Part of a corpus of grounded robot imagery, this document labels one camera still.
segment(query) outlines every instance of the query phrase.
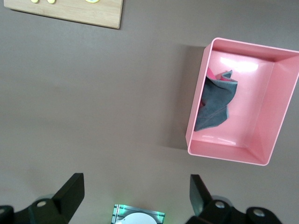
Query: pink plastic container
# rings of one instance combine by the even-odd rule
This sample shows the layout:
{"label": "pink plastic container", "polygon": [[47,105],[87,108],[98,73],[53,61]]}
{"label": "pink plastic container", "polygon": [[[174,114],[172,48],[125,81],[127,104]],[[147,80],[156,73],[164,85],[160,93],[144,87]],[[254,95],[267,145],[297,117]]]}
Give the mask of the pink plastic container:
{"label": "pink plastic container", "polygon": [[[232,70],[237,92],[229,118],[194,131],[207,68],[217,76]],[[299,52],[215,38],[203,54],[188,123],[188,153],[267,165],[299,76]]]}

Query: gray surface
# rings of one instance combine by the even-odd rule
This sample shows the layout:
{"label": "gray surface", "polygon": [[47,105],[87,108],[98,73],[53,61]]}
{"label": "gray surface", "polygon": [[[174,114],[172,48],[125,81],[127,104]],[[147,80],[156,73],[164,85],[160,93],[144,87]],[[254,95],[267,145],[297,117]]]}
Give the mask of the gray surface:
{"label": "gray surface", "polygon": [[72,224],[109,224],[114,203],[183,224],[194,173],[242,212],[297,223],[299,88],[266,167],[190,156],[185,130],[203,48],[224,37],[299,50],[298,10],[297,0],[128,0],[113,30],[0,6],[0,204],[20,210],[84,172]]}

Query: white round object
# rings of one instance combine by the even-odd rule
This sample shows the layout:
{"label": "white round object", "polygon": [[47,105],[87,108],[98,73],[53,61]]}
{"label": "white round object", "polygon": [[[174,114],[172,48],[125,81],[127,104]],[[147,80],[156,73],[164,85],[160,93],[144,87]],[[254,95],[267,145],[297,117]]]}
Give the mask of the white round object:
{"label": "white round object", "polygon": [[96,3],[96,2],[98,2],[99,0],[85,0],[85,1],[88,1],[89,3]]}
{"label": "white round object", "polygon": [[145,213],[132,213],[115,224],[157,224],[153,217]]}

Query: pink bin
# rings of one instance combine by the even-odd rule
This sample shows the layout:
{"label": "pink bin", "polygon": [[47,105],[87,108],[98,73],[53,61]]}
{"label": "pink bin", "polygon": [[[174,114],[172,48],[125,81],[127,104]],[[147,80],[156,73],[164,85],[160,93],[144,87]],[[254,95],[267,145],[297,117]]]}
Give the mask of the pink bin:
{"label": "pink bin", "polygon": [[[217,76],[232,70],[237,92],[229,118],[194,131],[207,68]],[[215,38],[202,57],[186,133],[188,153],[267,165],[299,76],[299,52]]]}

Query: screw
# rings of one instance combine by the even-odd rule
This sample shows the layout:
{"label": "screw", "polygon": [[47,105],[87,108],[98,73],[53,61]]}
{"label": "screw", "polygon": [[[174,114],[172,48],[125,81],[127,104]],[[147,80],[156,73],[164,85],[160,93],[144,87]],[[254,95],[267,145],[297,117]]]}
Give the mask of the screw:
{"label": "screw", "polygon": [[223,202],[216,202],[215,203],[216,207],[219,208],[219,209],[223,209],[225,207],[224,203]]}
{"label": "screw", "polygon": [[256,215],[256,216],[259,216],[259,217],[265,217],[265,213],[260,210],[260,209],[254,209],[253,210],[253,213]]}
{"label": "screw", "polygon": [[43,207],[45,204],[46,204],[45,201],[41,201],[41,202],[37,203],[36,206],[37,206],[37,207]]}

